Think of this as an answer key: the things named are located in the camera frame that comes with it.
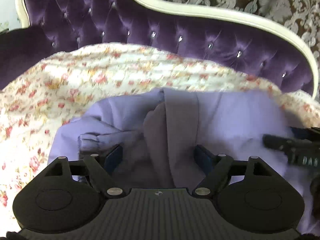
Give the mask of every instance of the wallpaper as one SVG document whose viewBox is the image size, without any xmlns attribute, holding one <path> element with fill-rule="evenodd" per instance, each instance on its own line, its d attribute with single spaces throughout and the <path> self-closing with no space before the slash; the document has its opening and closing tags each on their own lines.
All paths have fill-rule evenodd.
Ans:
<svg viewBox="0 0 320 240">
<path fill-rule="evenodd" d="M 0 31 L 20 28 L 21 24 L 15 9 L 14 0 L 0 0 Z"/>
</svg>

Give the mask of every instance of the cream curved headboard trim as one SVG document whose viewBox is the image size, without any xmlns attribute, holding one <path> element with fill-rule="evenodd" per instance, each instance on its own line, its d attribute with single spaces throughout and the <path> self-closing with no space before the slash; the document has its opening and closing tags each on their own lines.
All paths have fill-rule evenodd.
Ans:
<svg viewBox="0 0 320 240">
<path fill-rule="evenodd" d="M 316 93 L 318 89 L 318 80 L 319 80 L 318 64 L 310 48 L 307 46 L 307 44 L 299 36 L 291 32 L 286 27 L 274 21 L 271 21 L 269 19 L 257 16 L 257 15 L 239 12 L 239 11 L 230 10 L 230 9 L 190 5 L 190 4 L 180 4 L 180 3 L 167 2 L 163 0 L 135 0 L 135 1 L 146 8 L 163 12 L 166 14 L 212 18 L 212 19 L 224 20 L 229 22 L 236 22 L 236 23 L 241 23 L 248 26 L 253 26 L 281 37 L 282 39 L 288 41 L 293 46 L 295 46 L 306 57 L 310 65 L 311 71 L 313 73 L 314 87 L 313 87 L 312 98 L 314 99 L 316 97 Z M 23 28 L 29 27 L 30 20 L 29 20 L 29 16 L 27 13 L 24 0 L 15 0 L 15 2 L 16 2 L 17 13 L 20 18 L 22 27 Z"/>
</svg>

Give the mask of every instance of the purple tufted headboard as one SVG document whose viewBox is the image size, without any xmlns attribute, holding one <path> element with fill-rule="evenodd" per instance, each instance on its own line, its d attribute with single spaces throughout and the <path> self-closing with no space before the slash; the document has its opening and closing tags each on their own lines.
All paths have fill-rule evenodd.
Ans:
<svg viewBox="0 0 320 240">
<path fill-rule="evenodd" d="M 134 0 L 25 0 L 25 5 L 30 27 L 23 30 L 24 36 L 14 31 L 0 36 L 0 46 L 2 42 L 10 43 L 10 35 L 16 35 L 16 39 L 22 35 L 22 42 L 28 43 L 28 48 L 21 48 L 19 60 L 27 64 L 58 51 L 115 41 L 212 60 L 267 78 L 283 92 L 298 89 L 311 95 L 314 92 L 313 73 L 306 57 L 289 42 L 258 28 L 164 14 Z M 41 47 L 42 51 L 31 59 L 33 47 Z M 24 55 L 24 50 L 29 50 L 28 54 Z"/>
</svg>

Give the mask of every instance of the headboard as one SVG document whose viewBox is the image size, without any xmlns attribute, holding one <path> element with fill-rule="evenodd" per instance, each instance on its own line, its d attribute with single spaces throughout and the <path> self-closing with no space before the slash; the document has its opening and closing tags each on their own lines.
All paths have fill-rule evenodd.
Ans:
<svg viewBox="0 0 320 240">
<path fill-rule="evenodd" d="M 316 95 L 311 50 L 263 17 L 162 0 L 16 0 L 16 8 L 24 28 L 43 34 L 50 54 L 102 42 L 142 44 L 267 78 L 283 92 Z"/>
</svg>

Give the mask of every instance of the floral bedsheet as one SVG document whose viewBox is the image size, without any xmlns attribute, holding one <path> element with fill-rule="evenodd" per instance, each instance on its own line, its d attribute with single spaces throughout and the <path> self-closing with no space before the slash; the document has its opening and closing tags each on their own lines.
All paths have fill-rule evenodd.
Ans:
<svg viewBox="0 0 320 240">
<path fill-rule="evenodd" d="M 0 236 L 20 228 L 16 194 L 46 167 L 57 129 L 94 102 L 155 87 L 182 90 L 266 90 L 305 126 L 320 126 L 320 104 L 302 92 L 281 94 L 271 82 L 217 63 L 130 44 L 98 44 L 59 52 L 0 92 Z"/>
</svg>

